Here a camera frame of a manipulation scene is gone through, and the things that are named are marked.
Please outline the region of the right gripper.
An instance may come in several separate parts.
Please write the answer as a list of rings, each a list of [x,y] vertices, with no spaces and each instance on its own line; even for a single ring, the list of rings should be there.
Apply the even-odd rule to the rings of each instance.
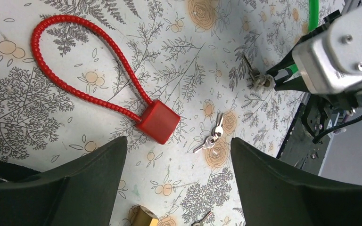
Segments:
[[[288,52],[287,55],[278,64],[268,69],[266,71],[266,75],[275,77],[282,69],[285,69],[289,76],[295,74],[295,62],[292,57],[292,51]],[[290,80],[286,80],[286,78],[278,79],[275,81],[274,89],[276,91],[294,90],[309,92],[301,76]],[[362,82],[350,86],[348,89],[339,94],[321,95],[321,97],[329,101],[329,103],[338,110],[350,111],[355,109],[362,109]],[[326,129],[320,132],[319,135],[313,139],[313,143],[317,144],[324,136],[360,121],[362,121],[362,115],[353,120],[345,121],[332,128]]]

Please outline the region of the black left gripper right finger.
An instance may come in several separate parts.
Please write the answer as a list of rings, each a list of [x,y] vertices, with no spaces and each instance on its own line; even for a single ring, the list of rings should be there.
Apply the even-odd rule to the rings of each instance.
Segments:
[[[248,226],[362,226],[362,186],[323,178],[241,138],[230,154]]]

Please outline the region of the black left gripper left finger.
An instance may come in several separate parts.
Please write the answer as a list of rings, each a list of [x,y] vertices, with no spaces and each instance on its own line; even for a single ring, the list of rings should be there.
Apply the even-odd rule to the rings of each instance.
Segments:
[[[18,182],[0,183],[0,226],[107,226],[127,155],[118,137]]]

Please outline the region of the brass padlock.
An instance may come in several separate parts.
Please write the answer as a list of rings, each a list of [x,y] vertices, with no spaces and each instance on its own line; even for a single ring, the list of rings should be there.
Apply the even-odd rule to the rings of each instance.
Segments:
[[[159,222],[151,210],[141,205],[130,208],[128,219],[131,226],[157,226]]]

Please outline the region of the green cable lock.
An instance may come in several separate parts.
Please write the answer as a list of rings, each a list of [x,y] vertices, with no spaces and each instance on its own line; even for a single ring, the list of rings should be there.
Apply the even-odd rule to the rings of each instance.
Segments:
[[[309,0],[309,18],[307,22],[307,30],[303,32],[304,35],[308,35],[309,32],[315,30],[319,22],[319,1],[318,0]],[[250,77],[252,79],[252,84],[254,89],[272,89],[275,86],[274,77],[269,74],[261,74],[256,68],[253,68],[249,63],[246,55],[243,54],[243,61],[247,66]],[[276,73],[286,72],[286,76],[282,77],[283,79],[288,80],[292,75],[298,72],[296,64],[291,64],[288,67],[281,68],[277,70]]]

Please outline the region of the small silver keys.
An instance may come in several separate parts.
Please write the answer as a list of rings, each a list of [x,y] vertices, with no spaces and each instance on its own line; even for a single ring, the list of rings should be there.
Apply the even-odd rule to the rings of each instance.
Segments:
[[[204,215],[204,217],[201,220],[198,220],[197,222],[193,223],[191,226],[202,226],[204,224],[204,222],[210,217],[210,215],[212,214],[212,212],[208,212],[207,214]]]

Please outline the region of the red lock silver keys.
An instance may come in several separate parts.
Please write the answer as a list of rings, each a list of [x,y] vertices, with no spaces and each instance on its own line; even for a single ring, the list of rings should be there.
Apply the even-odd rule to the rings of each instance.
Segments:
[[[201,150],[210,149],[214,147],[215,143],[218,141],[218,139],[220,139],[223,136],[224,133],[222,127],[223,119],[224,119],[224,113],[218,114],[216,125],[212,130],[212,134],[210,136],[207,136],[204,139],[203,143],[193,150],[193,153],[197,153]]]

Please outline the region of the black white striped plush cloth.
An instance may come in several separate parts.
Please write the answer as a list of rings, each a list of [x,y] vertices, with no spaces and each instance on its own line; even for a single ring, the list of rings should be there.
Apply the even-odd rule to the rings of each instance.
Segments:
[[[18,182],[39,173],[24,166],[0,161],[0,183]]]

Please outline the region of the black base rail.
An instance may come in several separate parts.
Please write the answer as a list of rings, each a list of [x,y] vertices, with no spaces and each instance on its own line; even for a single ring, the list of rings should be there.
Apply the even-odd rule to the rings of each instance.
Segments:
[[[333,127],[339,117],[328,102],[318,96],[305,94],[276,156],[277,159],[300,170],[319,175],[326,158],[332,134],[318,143],[313,139]]]

